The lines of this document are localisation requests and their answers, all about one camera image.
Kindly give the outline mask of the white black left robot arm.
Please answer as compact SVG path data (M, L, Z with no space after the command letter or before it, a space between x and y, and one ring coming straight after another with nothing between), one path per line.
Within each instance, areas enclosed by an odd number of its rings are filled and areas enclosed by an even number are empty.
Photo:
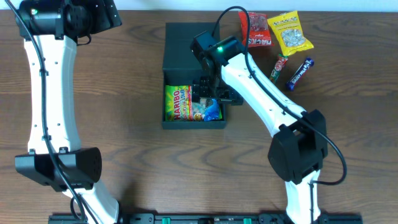
M113 0L22 1L13 8L30 67L32 125L18 173L70 197L52 223L117 223L119 203L102 183L97 147L84 148L75 122L73 69L82 37L121 25Z

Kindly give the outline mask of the red Hacks candy bag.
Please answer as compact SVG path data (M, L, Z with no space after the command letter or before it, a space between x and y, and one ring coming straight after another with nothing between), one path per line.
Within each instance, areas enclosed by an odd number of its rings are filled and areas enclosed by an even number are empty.
M238 12L243 33L243 45L248 43L248 47L273 46L267 15L258 12L248 12L248 14L250 24L248 24L246 14L243 11Z

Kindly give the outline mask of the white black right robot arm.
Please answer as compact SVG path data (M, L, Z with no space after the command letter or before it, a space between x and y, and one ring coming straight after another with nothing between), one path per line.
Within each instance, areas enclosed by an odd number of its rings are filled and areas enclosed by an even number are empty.
M327 155L326 141L314 131L326 131L323 115L306 112L288 99L256 66L244 46L231 36L217 42L207 31L190 45L204 76L193 86L193 100L218 103L246 102L261 118L272 142L268 160L285 182L286 214L293 223L311 223L320 216L315 181Z

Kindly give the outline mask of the green Haribo gummy bag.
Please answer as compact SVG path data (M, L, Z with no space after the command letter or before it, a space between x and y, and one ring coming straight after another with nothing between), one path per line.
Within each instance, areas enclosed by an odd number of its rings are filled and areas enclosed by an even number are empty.
M192 87L165 86L165 120L171 121L204 121L205 101L202 98L198 103L192 101Z

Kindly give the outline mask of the yellow nut snack bag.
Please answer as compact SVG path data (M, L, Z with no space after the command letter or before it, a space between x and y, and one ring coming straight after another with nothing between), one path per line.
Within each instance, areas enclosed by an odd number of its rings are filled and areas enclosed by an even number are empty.
M313 49L313 44L304 36L297 11L287 12L267 20L283 56Z

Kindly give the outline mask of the blue Oreo cookie pack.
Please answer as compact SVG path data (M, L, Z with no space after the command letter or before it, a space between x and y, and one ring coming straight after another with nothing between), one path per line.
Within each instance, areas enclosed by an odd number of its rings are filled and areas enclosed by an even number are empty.
M207 98L205 101L205 113L204 113L204 121L214 121L220 120L220 106L218 101L214 98Z

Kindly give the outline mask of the dark green gift box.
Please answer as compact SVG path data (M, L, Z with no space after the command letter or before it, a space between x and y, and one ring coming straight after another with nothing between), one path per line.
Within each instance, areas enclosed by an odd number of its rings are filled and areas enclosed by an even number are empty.
M200 63L190 50L193 38L204 31L211 32L213 22L168 22L165 25L165 49L163 59L163 86L192 85L204 76ZM224 129L227 125L226 107L220 106L221 120L216 121L167 121L165 99L162 100L163 129Z

